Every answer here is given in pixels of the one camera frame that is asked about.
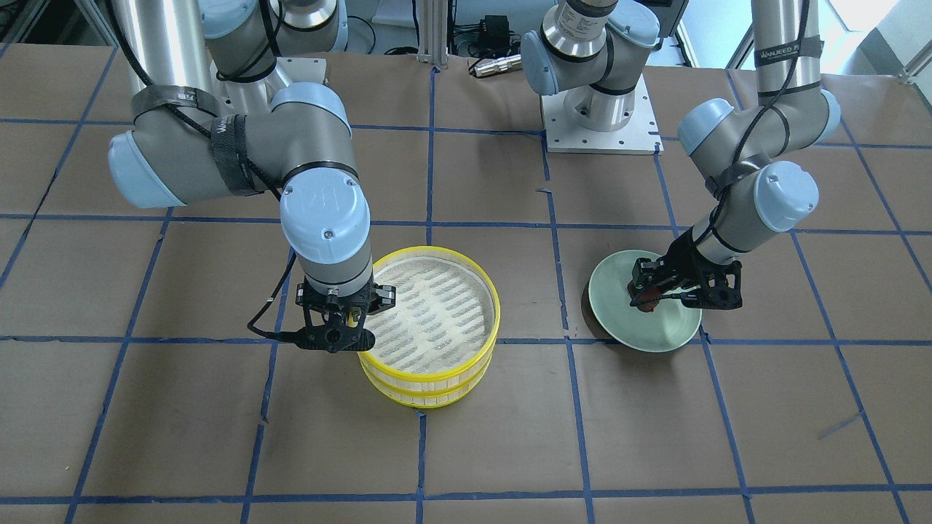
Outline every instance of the black velcro strap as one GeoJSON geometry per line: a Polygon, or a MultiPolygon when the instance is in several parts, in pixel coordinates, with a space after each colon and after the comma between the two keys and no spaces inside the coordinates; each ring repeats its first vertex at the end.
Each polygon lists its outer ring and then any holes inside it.
{"type": "Polygon", "coordinates": [[[715,197],[716,200],[720,200],[721,195],[726,187],[734,184],[735,182],[738,182],[749,174],[762,169],[770,162],[770,158],[763,153],[758,153],[757,155],[752,155],[746,159],[739,160],[737,163],[732,164],[728,167],[728,169],[721,172],[719,176],[715,177],[714,179],[707,178],[706,189],[708,189],[709,193],[712,193],[712,196],[715,197]]]}
{"type": "Polygon", "coordinates": [[[197,107],[213,116],[220,114],[220,104],[209,92],[187,86],[149,86],[132,97],[132,113],[138,117],[162,105],[197,107]]]}
{"type": "Polygon", "coordinates": [[[763,65],[770,65],[772,63],[804,56],[819,58],[822,56],[822,46],[824,44],[825,43],[819,39],[819,35],[814,34],[804,38],[802,42],[800,40],[793,40],[792,42],[773,46],[772,48],[761,49],[754,52],[754,65],[756,67],[761,67],[763,65]]]}
{"type": "Polygon", "coordinates": [[[230,193],[244,196],[259,192],[246,168],[245,116],[233,115],[213,120],[211,153],[230,193]]]}

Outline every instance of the white mounting plate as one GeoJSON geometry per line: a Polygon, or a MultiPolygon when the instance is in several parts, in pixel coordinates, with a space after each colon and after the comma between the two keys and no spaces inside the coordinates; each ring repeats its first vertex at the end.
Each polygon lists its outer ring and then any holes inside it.
{"type": "MultiPolygon", "coordinates": [[[[327,60],[323,58],[279,58],[279,64],[293,82],[316,82],[326,85],[327,60]]],[[[211,61],[211,82],[213,94],[220,93],[221,102],[229,96],[226,93],[226,82],[217,80],[217,66],[211,61]]]]}
{"type": "Polygon", "coordinates": [[[617,131],[592,131],[574,122],[563,109],[563,99],[567,93],[563,91],[553,96],[541,96],[543,124],[547,130],[547,151],[612,155],[653,155],[654,151],[664,151],[644,76],[635,87],[635,109],[631,119],[617,131]]]}
{"type": "Polygon", "coordinates": [[[323,84],[327,75],[327,60],[323,58],[279,58],[281,67],[294,82],[323,84]]]}

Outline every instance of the metal frame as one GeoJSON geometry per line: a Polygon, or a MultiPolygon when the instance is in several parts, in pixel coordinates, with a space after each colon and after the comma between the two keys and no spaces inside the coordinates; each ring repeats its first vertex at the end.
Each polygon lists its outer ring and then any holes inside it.
{"type": "Polygon", "coordinates": [[[899,83],[911,84],[913,79],[922,73],[923,69],[930,63],[932,63],[932,40],[929,40],[925,47],[916,53],[916,56],[912,57],[909,63],[903,66],[903,70],[897,75],[899,83]]]}
{"type": "Polygon", "coordinates": [[[103,39],[107,46],[117,47],[117,37],[94,0],[75,0],[75,6],[84,15],[88,25],[103,39]]]}
{"type": "Polygon", "coordinates": [[[418,62],[446,69],[447,0],[418,0],[418,62]]]}
{"type": "Polygon", "coordinates": [[[754,50],[754,27],[748,26],[741,42],[734,50],[732,58],[728,60],[725,69],[741,69],[741,65],[747,60],[747,56],[754,50]]]}

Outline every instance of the cable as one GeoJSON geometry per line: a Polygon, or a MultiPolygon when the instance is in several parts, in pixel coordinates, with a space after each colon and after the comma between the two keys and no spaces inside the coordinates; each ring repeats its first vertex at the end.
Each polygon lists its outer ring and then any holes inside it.
{"type": "Polygon", "coordinates": [[[281,21],[285,18],[284,10],[281,8],[281,0],[279,0],[279,24],[274,31],[272,30],[272,14],[269,12],[268,2],[266,0],[259,0],[259,11],[262,13],[262,25],[266,28],[266,39],[268,40],[269,48],[272,49],[273,55],[280,57],[281,49],[279,49],[278,39],[279,28],[281,27],[281,21]]]}
{"type": "Polygon", "coordinates": [[[275,290],[272,291],[272,296],[270,296],[268,300],[266,300],[266,303],[262,306],[262,309],[260,309],[259,312],[255,314],[253,319],[249,321],[248,323],[246,323],[246,328],[252,331],[253,333],[255,333],[256,335],[258,335],[259,337],[270,338],[272,340],[276,340],[276,336],[278,335],[278,333],[275,333],[273,331],[264,331],[262,329],[259,329],[258,327],[255,326],[255,323],[258,322],[259,319],[262,318],[262,315],[266,314],[266,311],[268,311],[268,308],[270,308],[272,304],[275,303],[275,297],[279,295],[281,288],[285,285],[285,281],[288,280],[288,275],[291,274],[291,270],[295,266],[296,258],[297,258],[297,255],[295,254],[294,251],[292,251],[291,256],[288,258],[288,264],[285,265],[285,271],[284,273],[281,274],[279,283],[275,284],[275,290]]]}
{"type": "MultiPolygon", "coordinates": [[[[266,4],[264,1],[260,1],[260,6],[265,6],[265,5],[266,4]]],[[[281,10],[282,10],[281,0],[279,0],[279,12],[280,13],[282,12],[281,10]]],[[[266,52],[269,51],[270,49],[272,49],[273,55],[275,55],[276,57],[280,57],[281,51],[279,50],[279,53],[276,53],[275,49],[278,48],[279,30],[281,29],[281,25],[283,24],[283,21],[284,21],[284,17],[280,16],[279,21],[278,23],[275,24],[275,29],[272,30],[271,34],[269,34],[268,30],[266,30],[266,44],[262,47],[261,50],[259,50],[258,54],[256,54],[248,64],[242,66],[239,70],[237,70],[236,73],[233,73],[230,75],[222,75],[220,71],[217,71],[217,74],[216,74],[217,80],[220,80],[221,82],[224,82],[224,81],[236,82],[243,76],[243,74],[245,74],[250,69],[254,68],[255,65],[259,63],[260,60],[262,60],[262,57],[266,56],[266,52]]]]}
{"type": "Polygon", "coordinates": [[[412,55],[418,52],[418,48],[412,48],[410,46],[400,46],[398,48],[391,48],[385,51],[384,54],[387,55],[412,55]]]}
{"type": "Polygon", "coordinates": [[[362,23],[364,23],[364,24],[366,24],[367,26],[369,26],[369,31],[372,32],[372,45],[369,46],[369,50],[366,51],[365,54],[371,55],[371,54],[372,54],[372,50],[376,48],[376,30],[375,30],[375,28],[373,28],[373,27],[372,27],[372,24],[369,23],[368,21],[366,21],[366,20],[364,20],[364,19],[362,19],[362,18],[360,18],[360,17],[357,17],[357,16],[355,16],[355,15],[349,15],[349,16],[347,16],[347,18],[348,18],[348,19],[355,19],[355,20],[361,21],[362,23]]]}
{"type": "MultiPolygon", "coordinates": [[[[113,26],[116,41],[120,48],[123,49],[123,55],[126,56],[126,61],[130,64],[130,68],[132,69],[133,73],[135,73],[147,87],[155,84],[155,82],[152,80],[152,77],[149,76],[149,74],[143,69],[143,65],[139,63],[139,59],[136,58],[136,53],[133,52],[129,40],[126,39],[126,35],[123,33],[123,28],[120,27],[119,21],[117,20],[117,12],[114,9],[113,0],[104,0],[104,6],[107,10],[107,16],[110,18],[110,24],[113,26]]],[[[179,120],[187,124],[188,127],[194,131],[199,132],[208,139],[211,138],[210,131],[198,124],[198,122],[196,122],[193,118],[183,113],[177,105],[169,103],[166,104],[165,107],[167,107],[168,110],[171,111],[171,113],[179,120]]],[[[281,200],[281,193],[279,193],[279,190],[275,187],[274,184],[272,184],[272,181],[268,178],[268,175],[266,175],[266,173],[263,172],[259,166],[255,165],[255,163],[248,158],[245,160],[245,164],[250,169],[250,171],[252,171],[253,174],[255,174],[255,176],[261,180],[262,183],[266,185],[266,187],[268,187],[268,190],[272,193],[275,199],[281,200]]]]}
{"type": "MultiPolygon", "coordinates": [[[[800,13],[800,28],[799,28],[799,32],[796,34],[796,42],[800,46],[800,52],[802,52],[802,37],[805,35],[805,32],[806,32],[806,22],[808,18],[809,18],[809,0],[802,0],[802,12],[800,13]]],[[[745,144],[747,143],[747,139],[750,137],[751,132],[754,131],[754,127],[757,126],[758,122],[760,122],[761,118],[763,118],[764,113],[766,113],[767,111],[770,111],[771,108],[774,107],[774,104],[776,103],[776,101],[779,100],[779,98],[783,96],[783,93],[787,91],[787,86],[789,86],[789,82],[792,81],[793,79],[793,74],[796,72],[796,64],[799,62],[799,60],[800,60],[799,54],[793,57],[793,61],[789,64],[789,69],[787,70],[787,78],[783,81],[783,86],[776,93],[776,95],[773,98],[771,98],[770,101],[764,107],[761,108],[758,114],[754,116],[754,119],[751,120],[750,125],[747,126],[747,129],[745,130],[745,134],[742,135],[741,141],[738,142],[738,147],[734,150],[734,157],[732,158],[732,164],[738,163],[738,160],[741,159],[741,153],[745,149],[745,144]]]]}
{"type": "Polygon", "coordinates": [[[411,16],[414,17],[414,36],[420,48],[420,26],[418,26],[418,0],[411,0],[411,16]]]}

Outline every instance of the blue grid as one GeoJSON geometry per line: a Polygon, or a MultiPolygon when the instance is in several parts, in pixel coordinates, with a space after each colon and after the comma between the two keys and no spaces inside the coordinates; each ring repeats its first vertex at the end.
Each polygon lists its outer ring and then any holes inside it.
{"type": "MultiPolygon", "coordinates": [[[[6,52],[8,45],[4,45],[0,48],[0,57],[6,52]]],[[[583,427],[583,414],[582,407],[580,403],[580,394],[578,386],[578,378],[576,373],[575,358],[573,348],[577,345],[591,345],[591,344],[609,344],[616,345],[618,342],[610,339],[601,339],[601,338],[571,338],[569,336],[569,324],[568,324],[568,315],[567,315],[567,305],[566,297],[563,287],[563,274],[562,274],[562,265],[561,265],[561,255],[559,249],[559,231],[562,229],[647,229],[647,230],[669,230],[675,236],[679,233],[679,226],[677,225],[676,218],[674,215],[673,207],[667,193],[666,183],[664,179],[663,170],[661,168],[657,154],[654,155],[655,166],[657,169],[657,175],[660,179],[661,188],[664,192],[665,204],[667,207],[667,212],[670,219],[670,226],[643,226],[643,225],[623,225],[623,224],[561,224],[556,220],[555,215],[555,205],[553,195],[547,191],[547,200],[548,200],[548,209],[550,214],[550,222],[547,224],[544,223],[482,223],[482,222],[433,222],[432,221],[432,169],[433,169],[433,136],[437,132],[452,132],[452,133],[481,133],[481,134],[496,134],[496,135],[510,135],[510,134],[530,134],[537,135],[541,137],[541,151],[543,155],[543,166],[544,166],[544,179],[550,180],[549,166],[547,164],[546,157],[546,140],[541,131],[484,131],[484,130],[468,130],[468,129],[454,129],[454,128],[435,128],[433,124],[433,111],[434,111],[434,99],[435,99],[435,85],[434,85],[434,76],[439,72],[437,70],[431,71],[431,123],[427,128],[423,127],[406,127],[406,126],[354,126],[358,129],[375,129],[375,130],[404,130],[404,131],[426,131],[430,134],[430,144],[429,149],[429,162],[428,162],[428,201],[427,201],[427,216],[424,222],[418,221],[373,221],[374,225],[387,225],[387,226],[402,226],[402,227],[414,227],[414,228],[425,228],[427,233],[427,241],[431,241],[431,230],[434,227],[500,227],[500,228],[549,228],[551,229],[553,247],[554,247],[554,258],[555,258],[555,269],[556,269],[556,284],[557,290],[560,297],[561,304],[561,322],[564,328],[565,336],[563,338],[500,338],[498,340],[499,344],[548,344],[548,345],[559,345],[563,344],[567,348],[567,358],[569,364],[569,373],[570,373],[570,383],[571,390],[573,394],[573,406],[574,414],[576,419],[577,426],[577,436],[579,441],[579,451],[581,457],[581,468],[582,468],[582,490],[557,490],[557,491],[506,491],[506,492],[452,492],[452,493],[443,493],[437,495],[425,495],[424,493],[424,476],[425,476],[425,461],[426,461],[426,447],[427,447],[427,416],[423,413],[416,412],[418,415],[418,428],[419,428],[419,438],[418,438],[418,488],[415,492],[412,493],[365,493],[365,494],[351,494],[351,493],[329,493],[329,494],[272,494],[272,495],[254,495],[254,481],[259,467],[259,458],[261,454],[261,447],[264,435],[265,425],[260,423],[256,427],[256,437],[254,443],[254,453],[251,460],[251,467],[249,473],[249,480],[247,483],[247,488],[242,495],[228,495],[228,494],[216,494],[216,495],[205,495],[198,497],[155,497],[155,496],[131,496],[131,497],[117,497],[117,496],[85,496],[82,494],[84,484],[87,480],[87,475],[89,469],[92,465],[94,452],[96,450],[97,443],[100,438],[100,434],[103,430],[103,424],[109,409],[110,401],[113,397],[115,388],[117,386],[117,380],[119,377],[119,372],[123,363],[123,359],[126,354],[126,350],[130,344],[135,343],[150,343],[150,344],[203,344],[203,343],[224,343],[224,344],[251,344],[251,345],[268,345],[270,346],[269,351],[269,364],[268,364],[268,377],[266,382],[266,387],[263,391],[262,399],[262,408],[261,413],[263,420],[267,416],[268,401],[271,395],[272,384],[274,379],[274,371],[276,364],[277,356],[277,344],[270,343],[267,340],[256,339],[256,338],[141,338],[134,337],[132,335],[133,327],[135,326],[136,319],[139,313],[139,310],[142,306],[144,300],[145,292],[150,282],[153,270],[158,260],[158,254],[161,249],[161,245],[165,239],[165,236],[168,232],[170,224],[177,221],[185,222],[219,222],[219,223],[278,223],[279,220],[275,218],[234,218],[234,217],[176,217],[172,215],[172,210],[169,209],[164,216],[110,216],[110,215],[63,215],[63,214],[38,214],[39,210],[42,207],[42,203],[45,201],[45,197],[48,195],[48,191],[51,189],[51,186],[55,182],[59,171],[61,170],[64,162],[66,161],[68,154],[71,151],[72,146],[75,143],[75,139],[80,132],[80,129],[85,125],[114,125],[114,126],[125,126],[130,125],[129,122],[112,122],[112,121],[88,121],[87,115],[90,108],[92,107],[94,100],[96,99],[100,88],[103,84],[111,64],[113,63],[115,54],[111,54],[110,59],[108,60],[104,71],[101,75],[98,84],[91,95],[89,103],[79,120],[41,120],[41,119],[17,119],[17,118],[0,118],[0,122],[5,123],[47,123],[47,124],[64,124],[64,125],[75,125],[75,131],[71,137],[71,140],[66,146],[62,157],[59,161],[58,167],[53,175],[52,179],[49,181],[48,188],[45,195],[40,201],[38,207],[32,215],[28,214],[0,214],[0,219],[28,219],[29,224],[27,228],[23,231],[21,238],[17,244],[16,249],[14,250],[12,256],[7,261],[2,276],[0,276],[0,287],[6,282],[6,279],[14,266],[19,253],[22,249],[23,244],[25,244],[31,227],[35,220],[107,220],[107,221],[149,221],[149,222],[160,222],[161,223],[161,237],[156,242],[156,245],[153,249],[153,253],[150,257],[146,273],[144,275],[143,283],[141,285],[140,291],[138,293],[135,305],[133,307],[133,312],[130,318],[130,323],[127,326],[126,333],[123,337],[75,337],[68,335],[61,336],[30,336],[30,335],[0,335],[0,341],[2,340],[21,340],[25,342],[45,342],[51,340],[58,340],[66,343],[116,343],[119,342],[120,350],[118,357],[116,359],[112,376],[107,388],[107,392],[104,397],[103,410],[99,416],[98,422],[95,426],[89,449],[82,465],[81,474],[78,478],[77,484],[75,486],[75,491],[72,496],[51,496],[51,497],[3,497],[0,496],[0,504],[68,504],[68,513],[65,519],[66,523],[70,523],[75,515],[75,510],[81,504],[115,504],[115,503],[230,503],[230,504],[241,504],[242,513],[240,522],[245,523],[249,520],[250,507],[253,503],[298,503],[298,502],[414,502],[417,505],[416,512],[416,522],[420,524],[423,521],[423,502],[424,501],[453,501],[453,500],[512,500],[512,499],[584,499],[586,503],[587,511],[587,521],[589,523],[596,522],[596,515],[593,506],[594,499],[601,498],[622,498],[622,497],[685,497],[685,496],[741,496],[745,508],[747,510],[748,522],[754,522],[753,510],[751,506],[752,497],[759,494],[787,494],[787,493],[830,493],[830,492],[889,492],[894,497],[894,500],[897,504],[898,511],[904,523],[909,522],[909,518],[906,514],[905,508],[903,507],[902,501],[899,497],[899,494],[902,491],[931,491],[932,484],[897,484],[887,466],[886,460],[884,458],[883,451],[881,450],[880,443],[877,440],[876,434],[873,431],[872,426],[870,425],[870,419],[868,413],[861,403],[860,395],[857,391],[857,386],[855,385],[854,379],[848,369],[847,362],[844,358],[843,347],[850,345],[875,345],[875,346],[920,346],[927,347],[932,346],[932,340],[879,340],[879,339],[839,339],[835,337],[834,331],[831,327],[831,322],[828,316],[827,311],[825,310],[824,304],[821,300],[821,295],[819,294],[818,288],[816,286],[816,281],[812,276],[811,271],[809,270],[808,264],[806,263],[805,255],[802,251],[802,247],[798,240],[798,233],[807,233],[807,234],[851,234],[851,235],[897,235],[899,236],[908,252],[911,255],[911,258],[917,268],[917,270],[922,275],[925,283],[929,286],[930,291],[932,291],[932,285],[929,283],[928,276],[918,260],[918,257],[915,255],[915,252],[912,250],[909,243],[909,237],[912,236],[929,236],[932,235],[932,231],[910,231],[903,230],[897,219],[895,218],[892,209],[890,208],[883,191],[880,189],[880,186],[877,184],[876,179],[873,177],[872,172],[867,161],[864,159],[861,149],[862,148],[894,148],[894,149],[932,149],[932,146],[919,146],[919,145],[863,145],[858,144],[851,132],[847,129],[847,126],[842,122],[843,128],[847,133],[850,144],[829,144],[822,146],[829,147],[853,147],[859,158],[861,159],[866,172],[868,173],[873,185],[877,191],[878,196],[884,203],[884,207],[890,215],[891,220],[893,220],[896,230],[894,231],[872,231],[872,230],[834,230],[834,229],[794,229],[790,232],[790,236],[793,239],[795,247],[797,249],[799,258],[805,270],[807,279],[810,283],[813,294],[819,306],[820,312],[823,315],[826,327],[829,330],[829,339],[739,339],[739,338],[713,338],[705,330],[700,331],[701,337],[699,339],[691,340],[690,345],[701,345],[706,357],[706,363],[709,368],[710,378],[714,385],[716,396],[719,402],[719,407],[721,411],[722,421],[726,430],[726,434],[729,438],[729,443],[733,453],[735,470],[738,476],[739,486],[736,488],[714,488],[714,489],[671,489],[671,490],[593,490],[589,481],[589,471],[588,471],[588,459],[586,456],[585,449],[585,431],[583,427]],[[884,475],[887,479],[886,484],[850,484],[850,485],[817,485],[817,486],[775,486],[775,487],[753,487],[748,486],[744,479],[744,473],[741,466],[739,449],[738,445],[734,439],[733,431],[731,428],[730,419],[728,416],[727,407],[725,406],[724,393],[722,392],[718,374],[715,368],[715,362],[712,357],[710,347],[712,345],[818,345],[818,346],[832,346],[838,354],[840,365],[842,366],[843,373],[847,379],[848,385],[851,389],[851,393],[855,398],[858,407],[858,416],[860,417],[865,427],[867,428],[868,434],[870,436],[870,441],[874,447],[874,450],[877,454],[878,461],[882,466],[884,475]]],[[[742,106],[740,96],[738,96],[737,91],[734,89],[734,83],[731,78],[731,74],[726,71],[726,76],[729,80],[729,83],[734,90],[735,99],[738,102],[739,107],[742,106]]],[[[663,140],[674,141],[675,138],[664,137],[663,140]]],[[[281,321],[284,314],[284,305],[286,303],[287,297],[287,285],[283,288],[282,297],[280,299],[279,312],[276,321],[276,326],[281,326],[281,321]]]]}

